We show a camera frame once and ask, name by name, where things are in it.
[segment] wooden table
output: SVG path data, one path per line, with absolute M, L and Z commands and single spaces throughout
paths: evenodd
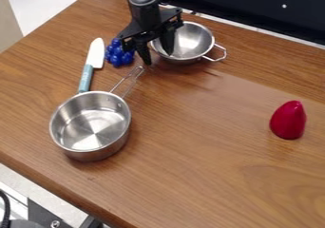
M 126 1 L 79 0 L 1 54 L 1 162 L 119 227 L 324 227 L 325 51 L 183 17 L 209 27 L 227 60 L 169 66 L 155 56 L 126 99 L 130 139 L 105 161 L 69 160 L 48 121 L 76 93 L 89 43 L 128 24 Z M 92 89 L 129 70 L 106 65 Z M 289 100 L 308 114 L 297 141 L 268 127 Z

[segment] frying pan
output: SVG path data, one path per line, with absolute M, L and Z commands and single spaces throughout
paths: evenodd
M 143 72 L 143 66 L 137 66 L 110 92 L 90 91 L 75 95 L 54 111 L 49 133 L 68 157 L 80 162 L 95 162 L 124 146 L 131 123 L 131 111 L 124 97 Z M 126 82 L 129 86 L 121 97 L 113 93 Z

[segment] white floor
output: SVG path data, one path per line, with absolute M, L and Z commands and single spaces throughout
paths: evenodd
M 44 24 L 76 0 L 10 0 L 24 35 Z
M 48 19 L 56 15 L 58 12 L 64 10 L 75 1 L 76 0 L 10 0 L 10 3 L 23 34 L 28 35 L 44 24 Z M 198 16 L 262 33 L 272 34 L 277 37 L 297 41 L 313 47 L 325 48 L 322 45 L 276 34 L 264 29 L 248 27 L 240 23 L 219 19 L 213 16 L 205 14 L 198 14 Z M 73 227 L 78 227 L 86 217 L 85 213 L 56 198 L 48 191 L 35 185 L 31 181 L 26 180 L 17 173 L 14 173 L 2 164 L 0 164 L 0 173 L 0 182 L 3 182 L 23 195 L 32 198 L 41 205 L 44 205 L 48 210 L 62 217 Z

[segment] stainless steel pan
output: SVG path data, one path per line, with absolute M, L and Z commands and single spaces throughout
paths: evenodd
M 217 62 L 227 57 L 227 50 L 215 43 L 215 37 L 205 26 L 194 22 L 183 22 L 184 25 L 178 28 L 175 33 L 174 52 L 168 55 L 162 47 L 160 39 L 151 42 L 153 49 L 165 60 L 173 64 L 193 64 L 201 58 L 211 62 Z M 205 56 L 212 47 L 222 51 L 217 59 Z
M 131 111 L 123 98 L 143 71 L 142 66 L 137 66 L 110 92 L 81 93 L 55 110 L 49 122 L 49 133 L 67 156 L 80 162 L 94 162 L 123 147 L 131 123 Z M 124 94 L 121 97 L 114 94 L 125 81 L 129 86 Z

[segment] red egg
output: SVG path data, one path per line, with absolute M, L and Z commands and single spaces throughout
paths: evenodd
M 295 140 L 303 135 L 306 121 L 302 103 L 291 101 L 276 110 L 271 118 L 270 128 L 282 139 Z

